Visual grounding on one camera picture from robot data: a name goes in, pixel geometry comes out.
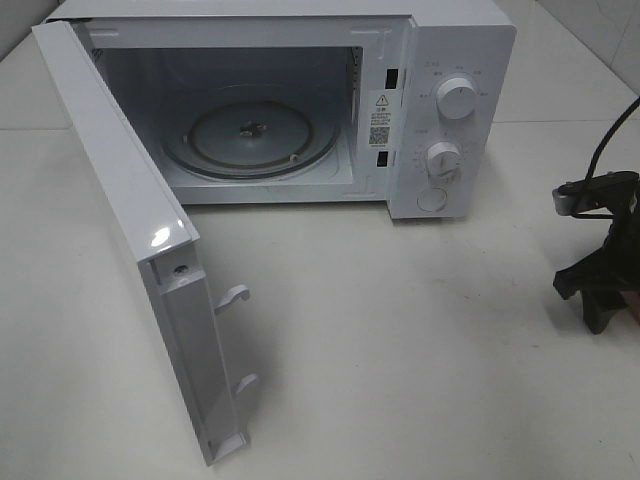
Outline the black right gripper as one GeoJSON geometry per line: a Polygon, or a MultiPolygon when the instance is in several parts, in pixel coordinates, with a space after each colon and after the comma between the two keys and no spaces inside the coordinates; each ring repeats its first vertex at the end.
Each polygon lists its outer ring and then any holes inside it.
{"type": "Polygon", "coordinates": [[[564,300],[583,290],[583,321],[592,334],[601,334],[627,307],[623,293],[639,292],[639,185],[612,184],[604,190],[606,208],[613,214],[603,244],[607,277],[598,257],[585,257],[557,271],[552,283],[564,300]],[[584,290],[603,284],[599,291],[584,290]]]}

